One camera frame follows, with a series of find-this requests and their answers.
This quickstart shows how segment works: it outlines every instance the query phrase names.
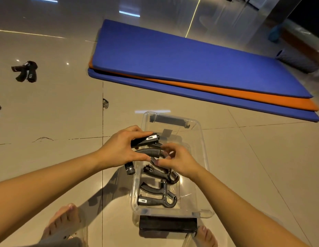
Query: plastic bin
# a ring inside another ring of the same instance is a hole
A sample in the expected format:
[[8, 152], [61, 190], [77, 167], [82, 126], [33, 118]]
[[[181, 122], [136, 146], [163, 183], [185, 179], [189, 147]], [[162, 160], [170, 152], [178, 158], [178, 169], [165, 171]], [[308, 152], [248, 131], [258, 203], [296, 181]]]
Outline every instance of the plastic bin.
[[[160, 136], [159, 142], [162, 144], [173, 142], [185, 146], [195, 160], [209, 170], [202, 128], [198, 121], [167, 114], [146, 112], [143, 116], [141, 129], [158, 133]], [[161, 196], [147, 194], [139, 189], [142, 182], [159, 188], [159, 179], [142, 173], [143, 167], [147, 164], [149, 163], [135, 162], [136, 173], [132, 186], [131, 206], [137, 215], [194, 218], [210, 218], [213, 216], [214, 212], [201, 190], [189, 178], [183, 176], [180, 176], [178, 183], [168, 186], [169, 190], [178, 198], [174, 208], [138, 205], [137, 200], [140, 194], [145, 197], [161, 198]]]

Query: orange strip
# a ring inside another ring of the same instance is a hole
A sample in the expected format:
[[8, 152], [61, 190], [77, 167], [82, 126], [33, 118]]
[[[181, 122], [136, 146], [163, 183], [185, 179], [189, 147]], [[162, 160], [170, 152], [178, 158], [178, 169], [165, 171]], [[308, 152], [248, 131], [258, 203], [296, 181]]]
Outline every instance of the orange strip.
[[[89, 67], [94, 69], [92, 65], [92, 59], [89, 62]], [[280, 96], [280, 95], [269, 95], [265, 93], [256, 93], [256, 92], [249, 92], [249, 91], [242, 91], [242, 90], [235, 90], [235, 89], [227, 89], [222, 87], [210, 87], [210, 86], [203, 86], [203, 85], [190, 84], [190, 83], [184, 83], [184, 82], [150, 79], [150, 78], [144, 78], [140, 76], [133, 76], [128, 74], [114, 73], [114, 72], [111, 72], [111, 73], [124, 75], [126, 77], [146, 80], [146, 81], [167, 84], [167, 85], [176, 86], [176, 87], [184, 87], [188, 89], [216, 93], [219, 95], [231, 96], [231, 97], [240, 98], [240, 99], [253, 100], [253, 101], [258, 101], [262, 103], [283, 106], [283, 107], [291, 107], [291, 108], [309, 110], [309, 111], [319, 110], [319, 107], [311, 99], [286, 97], [286, 96]]]

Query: bare foot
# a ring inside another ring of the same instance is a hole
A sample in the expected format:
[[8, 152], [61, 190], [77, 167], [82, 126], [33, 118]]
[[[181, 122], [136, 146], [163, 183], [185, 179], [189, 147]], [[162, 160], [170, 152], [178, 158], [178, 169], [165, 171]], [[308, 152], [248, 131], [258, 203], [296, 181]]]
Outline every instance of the bare foot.
[[200, 226], [198, 228], [195, 241], [200, 247], [218, 247], [215, 236], [205, 226]]
[[76, 231], [81, 227], [78, 208], [70, 203], [61, 207], [50, 219], [40, 241], [49, 242], [80, 237]]

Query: forearm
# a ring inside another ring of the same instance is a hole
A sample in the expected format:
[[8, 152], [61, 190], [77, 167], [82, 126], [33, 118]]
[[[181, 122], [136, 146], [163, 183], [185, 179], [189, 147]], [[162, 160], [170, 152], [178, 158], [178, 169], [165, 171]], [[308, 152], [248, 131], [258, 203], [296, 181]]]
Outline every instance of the forearm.
[[99, 171], [84, 155], [0, 182], [0, 242], [72, 187]]
[[307, 246], [203, 167], [199, 168], [193, 181], [210, 202], [236, 246]]

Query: person's left hand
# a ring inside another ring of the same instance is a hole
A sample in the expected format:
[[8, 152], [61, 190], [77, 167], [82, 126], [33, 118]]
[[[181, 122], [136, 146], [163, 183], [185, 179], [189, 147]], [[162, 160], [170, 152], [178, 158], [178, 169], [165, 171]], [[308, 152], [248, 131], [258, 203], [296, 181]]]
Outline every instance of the person's left hand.
[[148, 155], [131, 149], [131, 140], [146, 137], [152, 133], [143, 132], [137, 125], [116, 132], [99, 150], [94, 152], [100, 169], [122, 166], [132, 161], [150, 161]]

